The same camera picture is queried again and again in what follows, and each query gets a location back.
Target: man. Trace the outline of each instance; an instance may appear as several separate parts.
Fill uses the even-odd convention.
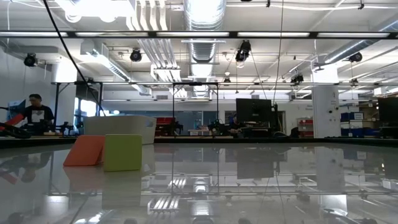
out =
[[[29,101],[31,105],[25,108],[22,114],[27,118],[27,123],[39,124],[44,121],[47,125],[51,125],[54,115],[48,106],[42,105],[42,97],[39,94],[31,94]]]
[[[244,124],[238,122],[238,118],[236,115],[233,118],[232,124],[230,124],[229,132],[234,138],[238,138],[239,134],[242,133],[241,128],[244,127]]]

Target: ceiling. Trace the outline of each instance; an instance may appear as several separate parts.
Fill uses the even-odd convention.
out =
[[[21,2],[39,6],[33,0],[22,0]],[[53,1],[49,1],[50,6],[58,6]],[[271,4],[280,5],[281,0],[272,0]],[[289,0],[284,1],[285,6],[297,7],[334,7],[341,0]],[[167,25],[170,30],[185,30],[183,11],[175,10],[182,5],[182,1],[167,1],[170,7],[167,8]],[[398,7],[395,0],[367,0],[366,6]],[[227,0],[226,14],[224,17],[224,30],[266,30],[278,31],[281,28],[282,9],[276,7],[231,7],[242,6],[240,0]],[[359,0],[346,0],[339,7],[358,6]],[[65,20],[63,9],[52,9],[56,15],[57,25],[60,30],[128,30],[125,18],[119,17],[114,22],[105,23],[97,17],[83,17],[80,22],[75,24]],[[349,9],[335,11],[303,11],[303,10],[283,10],[282,30],[287,31],[370,31],[386,19],[396,16],[397,9]],[[10,30],[53,30],[48,14],[43,8],[29,7],[18,2],[10,3],[7,0],[0,1],[0,30],[7,30],[7,18],[9,18]],[[18,45],[51,45],[62,49],[61,42],[57,39],[12,39],[12,43]],[[73,56],[84,64],[87,77],[93,77],[98,81],[114,81],[113,74],[104,66],[92,63],[87,55],[80,55],[80,44],[82,39],[68,39],[67,46]],[[132,63],[129,55],[133,48],[140,45],[135,39],[96,39],[97,43],[104,43],[110,49],[110,57],[115,60],[120,67],[132,72],[135,81],[148,81],[153,79],[149,75],[150,61],[145,52],[143,59],[139,63]],[[231,81],[235,82],[254,82],[259,77],[265,81],[279,82],[287,80],[290,75],[289,70],[298,65],[300,59],[306,59],[312,55],[322,55],[330,53],[349,40],[282,40],[279,39],[252,39],[252,56],[249,57],[243,68],[236,68],[234,61],[235,50],[240,46],[242,40],[226,39],[224,44],[219,44],[216,53],[216,62],[213,69],[214,80],[222,82],[224,73],[230,72]],[[396,40],[382,40],[378,43],[361,51],[363,61],[381,54],[397,45]],[[189,54],[187,44],[181,43],[180,39],[172,39],[172,47],[178,65],[181,67],[181,77],[186,78],[190,73],[190,66],[187,64]],[[277,62],[280,52],[280,63]],[[370,72],[398,62],[398,50],[385,54],[382,57],[364,63],[361,66],[351,69],[348,62],[339,63],[339,79],[346,80],[353,76]],[[398,67],[392,67],[389,71],[371,76],[362,81],[376,82],[381,79],[397,77]],[[310,82],[310,70],[303,73],[306,82]]]

